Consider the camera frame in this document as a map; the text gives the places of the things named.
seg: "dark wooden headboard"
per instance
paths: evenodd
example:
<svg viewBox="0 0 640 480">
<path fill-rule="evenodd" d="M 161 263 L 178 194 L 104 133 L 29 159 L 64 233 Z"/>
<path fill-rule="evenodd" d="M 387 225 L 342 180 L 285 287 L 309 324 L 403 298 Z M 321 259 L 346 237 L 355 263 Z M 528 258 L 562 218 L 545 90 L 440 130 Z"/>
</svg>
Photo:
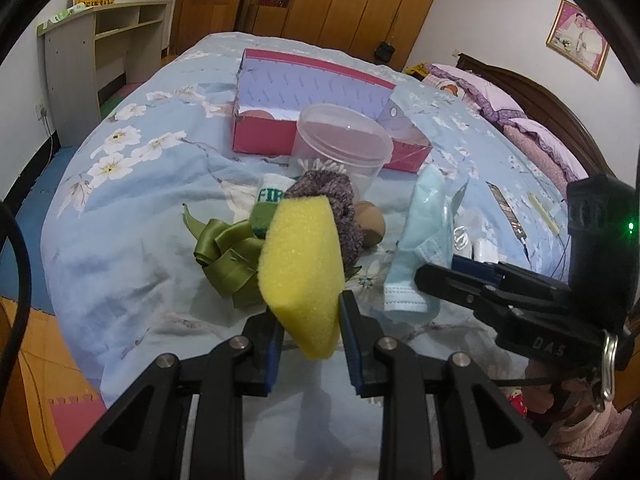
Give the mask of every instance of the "dark wooden headboard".
<svg viewBox="0 0 640 480">
<path fill-rule="evenodd" d="M 466 54 L 460 54 L 457 67 L 471 71 L 507 92 L 524 113 L 564 142 L 588 174 L 607 173 L 614 176 L 584 124 L 542 85 L 511 70 L 487 65 Z"/>
</svg>

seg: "satin ribbon bow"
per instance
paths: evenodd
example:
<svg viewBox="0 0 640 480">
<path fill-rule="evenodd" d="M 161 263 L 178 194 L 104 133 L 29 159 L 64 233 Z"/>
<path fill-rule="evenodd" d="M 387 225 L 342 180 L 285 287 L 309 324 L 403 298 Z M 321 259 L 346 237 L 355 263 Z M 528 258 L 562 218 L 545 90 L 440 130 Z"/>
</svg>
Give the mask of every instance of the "satin ribbon bow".
<svg viewBox="0 0 640 480">
<path fill-rule="evenodd" d="M 248 220 L 229 225 L 212 218 L 204 224 L 183 205 L 184 223 L 197 240 L 193 254 L 213 288 L 222 298 L 232 298 L 235 308 L 262 302 L 258 259 L 264 242 Z"/>
</svg>

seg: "pink box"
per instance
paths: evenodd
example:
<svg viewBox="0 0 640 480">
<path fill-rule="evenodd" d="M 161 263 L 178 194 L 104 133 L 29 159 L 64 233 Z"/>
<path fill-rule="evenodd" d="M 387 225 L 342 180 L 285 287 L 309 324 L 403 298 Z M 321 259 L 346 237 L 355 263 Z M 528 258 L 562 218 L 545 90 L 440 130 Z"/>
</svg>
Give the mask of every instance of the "pink box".
<svg viewBox="0 0 640 480">
<path fill-rule="evenodd" d="M 290 155 L 296 121 L 308 105 L 331 103 L 376 120 L 392 137 L 384 167 L 416 173 L 431 143 L 391 100 L 393 83 L 319 59 L 248 48 L 238 73 L 232 149 Z"/>
</svg>

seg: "brown egg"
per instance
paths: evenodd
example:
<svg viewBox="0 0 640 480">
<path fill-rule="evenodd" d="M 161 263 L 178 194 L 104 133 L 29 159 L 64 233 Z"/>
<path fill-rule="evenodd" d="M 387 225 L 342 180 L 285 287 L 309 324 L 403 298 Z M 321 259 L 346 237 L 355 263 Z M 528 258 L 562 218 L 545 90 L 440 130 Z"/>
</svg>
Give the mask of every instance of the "brown egg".
<svg viewBox="0 0 640 480">
<path fill-rule="evenodd" d="M 362 201 L 354 206 L 356 222 L 364 232 L 362 246 L 365 249 L 378 245 L 385 237 L 385 218 L 371 202 Z"/>
</svg>

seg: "clear plastic tub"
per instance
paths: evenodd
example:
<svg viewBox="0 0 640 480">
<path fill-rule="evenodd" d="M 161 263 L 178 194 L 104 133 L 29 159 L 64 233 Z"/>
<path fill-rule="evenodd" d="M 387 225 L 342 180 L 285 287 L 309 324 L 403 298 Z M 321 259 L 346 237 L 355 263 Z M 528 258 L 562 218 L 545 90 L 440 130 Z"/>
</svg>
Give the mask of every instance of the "clear plastic tub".
<svg viewBox="0 0 640 480">
<path fill-rule="evenodd" d="M 298 119 L 289 175 L 306 170 L 346 173 L 360 198 L 391 160 L 393 148 L 391 136 L 373 119 L 337 105 L 311 105 Z"/>
</svg>

